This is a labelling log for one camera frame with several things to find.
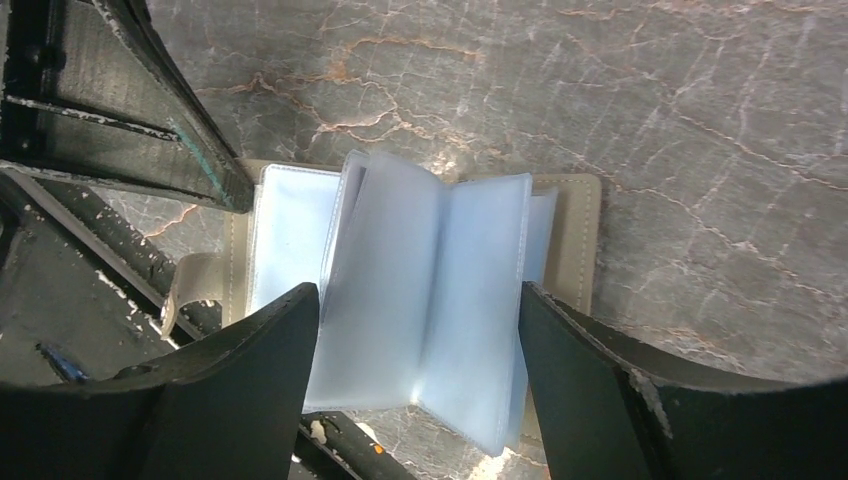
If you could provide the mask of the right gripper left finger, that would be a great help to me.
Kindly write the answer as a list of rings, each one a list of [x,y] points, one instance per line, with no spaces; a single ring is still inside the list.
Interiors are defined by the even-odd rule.
[[[285,479],[319,329],[303,283],[107,380],[1,388],[5,479]]]

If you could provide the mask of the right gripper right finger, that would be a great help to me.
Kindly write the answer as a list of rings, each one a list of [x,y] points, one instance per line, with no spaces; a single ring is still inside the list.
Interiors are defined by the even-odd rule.
[[[847,381],[670,354],[522,287],[519,334],[555,479],[843,479]]]

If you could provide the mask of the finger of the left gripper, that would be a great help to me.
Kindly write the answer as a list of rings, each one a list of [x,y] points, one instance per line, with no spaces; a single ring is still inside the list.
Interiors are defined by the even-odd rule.
[[[1,166],[245,213],[254,185],[143,1],[1,5]]]
[[[121,292],[133,314],[162,336],[160,314],[176,265],[91,188],[35,179],[18,172],[1,174],[1,192],[19,195],[63,233],[100,274]]]

